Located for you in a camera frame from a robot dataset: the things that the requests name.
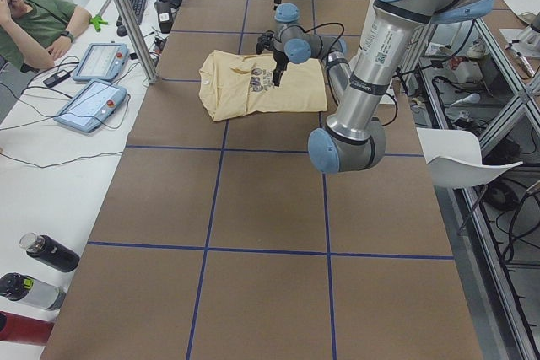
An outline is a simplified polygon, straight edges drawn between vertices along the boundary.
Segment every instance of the keyboard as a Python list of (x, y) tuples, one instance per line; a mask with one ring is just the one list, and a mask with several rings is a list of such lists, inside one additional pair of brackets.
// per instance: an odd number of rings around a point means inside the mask
[[(147, 0), (129, 0), (129, 2), (132, 4), (133, 12), (135, 12), (135, 17), (137, 18), (137, 22), (141, 24), (143, 22), (143, 14), (144, 9), (146, 8), (146, 1)], [(116, 21), (116, 26), (122, 25), (122, 18), (118, 16), (118, 20)]]

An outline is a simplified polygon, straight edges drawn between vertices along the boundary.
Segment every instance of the wristwatch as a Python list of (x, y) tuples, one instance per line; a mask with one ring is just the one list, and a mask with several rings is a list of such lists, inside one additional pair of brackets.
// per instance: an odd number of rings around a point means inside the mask
[(64, 30), (63, 32), (60, 33), (60, 36), (61, 37), (67, 37), (69, 38), (69, 40), (73, 43), (75, 41), (75, 37), (73, 37), (73, 34), (71, 34), (69, 31), (67, 30)]

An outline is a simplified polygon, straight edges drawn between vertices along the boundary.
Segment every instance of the water bottle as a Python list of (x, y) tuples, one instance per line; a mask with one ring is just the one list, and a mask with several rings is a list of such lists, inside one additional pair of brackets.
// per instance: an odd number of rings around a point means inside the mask
[(54, 323), (0, 311), (0, 341), (44, 346)]
[(0, 278), (0, 296), (10, 301), (53, 311), (62, 307), (66, 292), (37, 278), (8, 273)]
[(26, 255), (64, 273), (75, 270), (78, 265), (79, 257), (75, 252), (47, 235), (27, 233), (20, 239), (19, 246), (26, 250)]

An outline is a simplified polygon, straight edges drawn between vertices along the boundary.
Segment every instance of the label sticker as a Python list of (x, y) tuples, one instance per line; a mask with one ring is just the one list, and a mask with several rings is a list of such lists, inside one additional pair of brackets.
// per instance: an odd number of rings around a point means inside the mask
[(382, 41), (377, 43), (378, 49), (371, 54), (374, 63), (384, 67), (392, 63), (392, 59), (402, 43), (403, 33), (395, 30), (388, 30)]
[(365, 39), (364, 48), (362, 49), (362, 52), (364, 54), (367, 54), (368, 50), (370, 49), (371, 45), (373, 44), (373, 41), (375, 40), (375, 37), (377, 36), (377, 32), (379, 31), (379, 26), (375, 23), (371, 25), (370, 33), (368, 34), (367, 38)]

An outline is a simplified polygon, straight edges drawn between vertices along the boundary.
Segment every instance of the green t-shirt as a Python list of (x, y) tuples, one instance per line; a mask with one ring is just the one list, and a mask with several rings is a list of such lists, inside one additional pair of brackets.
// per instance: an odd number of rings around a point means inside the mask
[[(66, 29), (77, 6), (65, 0), (24, 0), (24, 2), (32, 6), (32, 11), (14, 21), (44, 48), (52, 44)], [(0, 55), (18, 69), (24, 64), (23, 54), (1, 27)]]

